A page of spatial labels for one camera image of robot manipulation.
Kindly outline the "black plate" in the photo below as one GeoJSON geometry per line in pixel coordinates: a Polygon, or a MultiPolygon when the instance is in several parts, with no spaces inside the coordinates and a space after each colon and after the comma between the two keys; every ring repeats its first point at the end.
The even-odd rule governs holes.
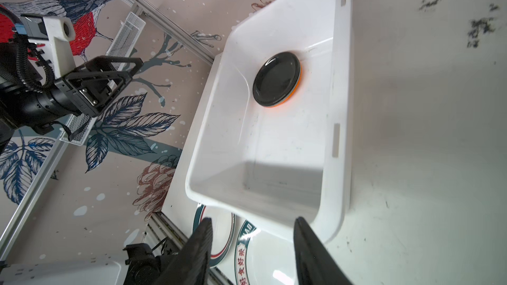
{"type": "Polygon", "coordinates": [[[290,51],[269,58],[253,81],[254,100],[263,107],[273,108],[286,102],[298,88],[302,76],[300,60],[290,51]]]}

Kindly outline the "white plate green lettered rim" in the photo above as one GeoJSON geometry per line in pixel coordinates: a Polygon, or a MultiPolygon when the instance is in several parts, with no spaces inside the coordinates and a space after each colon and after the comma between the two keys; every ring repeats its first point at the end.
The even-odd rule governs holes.
{"type": "Polygon", "coordinates": [[[244,221],[234,252],[236,284],[298,284],[294,245],[244,221]]]}

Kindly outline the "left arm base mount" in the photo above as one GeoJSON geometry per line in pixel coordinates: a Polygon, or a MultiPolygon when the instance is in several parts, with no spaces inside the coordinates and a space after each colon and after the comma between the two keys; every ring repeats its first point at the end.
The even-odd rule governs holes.
{"type": "Polygon", "coordinates": [[[124,248],[128,259],[128,271],[123,285],[153,284],[162,272],[175,260],[177,252],[154,255],[148,244],[132,244],[124,248]]]}

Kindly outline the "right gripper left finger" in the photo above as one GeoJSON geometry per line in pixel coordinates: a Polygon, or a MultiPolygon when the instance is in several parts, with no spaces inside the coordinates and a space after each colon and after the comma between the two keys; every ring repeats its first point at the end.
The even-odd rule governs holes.
{"type": "Polygon", "coordinates": [[[212,220],[204,218],[154,284],[207,284],[212,243],[212,220]]]}

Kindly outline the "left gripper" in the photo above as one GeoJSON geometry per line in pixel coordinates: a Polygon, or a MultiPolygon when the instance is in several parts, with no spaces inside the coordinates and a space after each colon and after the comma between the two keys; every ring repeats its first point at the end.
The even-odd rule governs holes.
{"type": "Polygon", "coordinates": [[[85,63],[88,71],[72,72],[57,79],[55,86],[80,113],[98,117],[132,82],[143,64],[141,58],[102,55],[85,63]],[[113,77],[113,72],[126,73],[113,77]]]}

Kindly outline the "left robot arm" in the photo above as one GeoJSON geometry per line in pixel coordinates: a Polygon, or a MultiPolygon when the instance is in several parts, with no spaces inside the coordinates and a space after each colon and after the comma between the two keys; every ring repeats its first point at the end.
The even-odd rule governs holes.
{"type": "Polygon", "coordinates": [[[143,61],[101,55],[76,66],[67,17],[21,15],[2,7],[13,37],[1,44],[1,149],[17,129],[40,135],[67,115],[99,117],[133,80],[143,61]]]}

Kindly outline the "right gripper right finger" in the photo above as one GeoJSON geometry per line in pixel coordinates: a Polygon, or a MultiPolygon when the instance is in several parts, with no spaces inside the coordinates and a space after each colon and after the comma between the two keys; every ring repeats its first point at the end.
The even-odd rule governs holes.
{"type": "Polygon", "coordinates": [[[294,222],[293,244],[299,284],[352,285],[301,216],[294,222]]]}

